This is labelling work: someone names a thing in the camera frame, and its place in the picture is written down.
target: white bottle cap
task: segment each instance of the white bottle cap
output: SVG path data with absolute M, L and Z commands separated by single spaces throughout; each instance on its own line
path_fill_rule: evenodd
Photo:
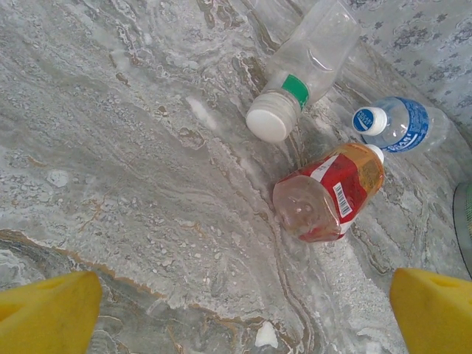
M 251 105 L 246 124 L 265 142 L 283 142 L 296 125 L 301 108 L 278 92 L 258 96 Z
M 387 116 L 382 108 L 362 107 L 353 116 L 353 127 L 362 135 L 375 136 L 384 131 Z
M 378 159 L 381 160 L 382 164 L 384 164 L 384 152 L 378 147 L 378 146 L 375 146 L 375 145 L 372 145 L 372 144 L 366 144 L 366 146 L 372 150 L 375 155 L 377 155 Z

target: juice bottle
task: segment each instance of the juice bottle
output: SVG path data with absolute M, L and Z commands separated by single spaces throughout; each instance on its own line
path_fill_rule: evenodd
M 384 181 L 384 154 L 374 145 L 343 144 L 274 188 L 277 217 L 307 242 L 343 237 Z

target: marble surface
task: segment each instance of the marble surface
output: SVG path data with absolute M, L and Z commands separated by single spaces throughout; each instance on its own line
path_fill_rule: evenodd
M 280 229 L 274 183 L 357 140 L 357 107 L 425 98 L 359 44 L 285 143 L 259 141 L 244 114 L 284 26 L 269 20 L 300 11 L 251 6 L 0 1 L 0 289 L 95 270 L 90 353 L 405 353 L 392 272 L 468 279 L 451 205 L 472 153 L 455 128 L 433 154 L 387 156 L 344 239 Z M 254 346 L 264 321 L 277 349 Z

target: clear plastic bottle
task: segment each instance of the clear plastic bottle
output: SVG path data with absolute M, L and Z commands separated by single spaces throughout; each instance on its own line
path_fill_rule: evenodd
M 284 228 L 307 242 L 341 238 L 384 181 L 384 155 L 374 145 L 344 144 L 274 187 Z
M 451 121 L 438 108 L 402 97 L 386 97 L 353 116 L 364 141 L 390 153 L 430 151 L 443 142 Z
M 320 0 L 265 68 L 268 83 L 246 116 L 266 142 L 282 142 L 306 104 L 323 97 L 357 43 L 361 28 L 339 0 Z

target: empty water bottle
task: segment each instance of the empty water bottle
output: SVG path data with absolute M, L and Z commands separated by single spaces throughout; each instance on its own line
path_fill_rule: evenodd
M 266 142 L 285 140 L 305 105 L 334 84 L 360 34 L 340 1 L 318 1 L 268 62 L 268 83 L 246 116 L 252 133 Z
M 447 137 L 449 118 L 438 108 L 402 97 L 386 97 L 356 111 L 353 127 L 367 144 L 391 153 L 423 152 Z

